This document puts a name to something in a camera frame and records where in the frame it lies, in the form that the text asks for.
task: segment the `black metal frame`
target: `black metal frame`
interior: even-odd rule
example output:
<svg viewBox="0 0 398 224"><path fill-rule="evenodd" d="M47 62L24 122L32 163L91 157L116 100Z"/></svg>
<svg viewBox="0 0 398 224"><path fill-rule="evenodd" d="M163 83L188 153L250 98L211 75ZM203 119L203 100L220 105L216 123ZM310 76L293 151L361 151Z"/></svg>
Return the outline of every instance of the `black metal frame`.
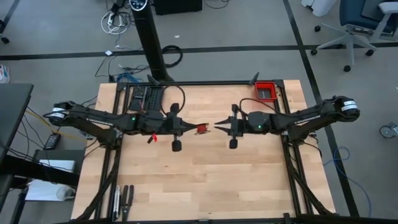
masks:
<svg viewBox="0 0 398 224"><path fill-rule="evenodd" d="M249 85L249 80L245 80L245 81L202 81L202 82L162 82L160 85L161 86L168 86L168 85L180 85L180 86L201 86L201 85ZM287 95L286 95L286 91L285 91L285 86L284 86L284 81L283 80L262 80L262 82L274 82L281 91L281 97L282 97L282 102L284 104L284 108L286 113L290 113L290 108L289 108L289 104L287 101ZM144 86L155 86L155 84L153 83L118 83L117 87L116 87L116 96L115 96L115 101L114 101L114 105L113 105L113 113L117 114L118 113L118 108L119 108L119 104L121 101L121 92L124 90L124 99L123 99L123 107L122 110L123 112L128 110L128 103L129 103L129 94L130 94L130 89L134 86L137 85L144 85ZM279 101L276 100L275 101L275 110L276 112L280 113L280 106L279 106ZM285 157L285 161L286 164L288 164L288 162L291 162L291 158L290 158L290 151L289 151L289 142L288 139L285 136L281 136L281 142L283 145L283 149L284 149L284 157ZM294 146L294 148L296 148L294 150L295 153L295 158L296 160L300 161L297 163L297 167L298 167L298 172L300 174L300 176L303 178L303 180L305 180L305 176L304 176L304 169L303 169L303 165L301 162L301 157L300 157L300 152L298 150L297 146ZM105 157L104 157L104 164L103 164L103 170L101 173L101 182L99 187L101 188L101 186L103 185L103 182L108 174L108 169L109 169L109 163L110 163L110 156L111 155L111 150L107 149L106 153L105 153ZM115 157L115 159L118 159L118 161L114 161L114 163L118 163L120 162L120 156ZM292 199L293 199L293 205L294 205L294 210L296 215L302 214L301 212L301 208L300 208L300 201L299 201L299 195L297 192L297 186L295 183L295 179L294 177L289 173L288 173L288 177L289 177L289 185L290 185L290 191L292 194ZM113 179L112 184L111 184L111 191L110 192L114 192L116 189L116 185L117 185L117 172L116 172L116 177ZM305 205L306 205L306 209L307 209L307 213L308 214L313 214L313 210L312 210L312 206L311 203L309 201L309 199L305 196L305 194L303 195L304 199L305 199ZM106 218L111 218L112 217L112 202L114 200L114 195L110 194L109 195L109 200L108 200L108 209L107 209L107 216ZM100 218L101 216L101 211L102 211L102 202L98 204L96 211L95 211L95 219ZM153 222L128 222L128 223L209 223L210 220L175 220L175 221L153 221ZM294 219L290 218L288 213L284 214L283 218L257 218L257 219L234 219L234 220L211 220L212 223L290 223L290 222L294 222Z"/></svg>

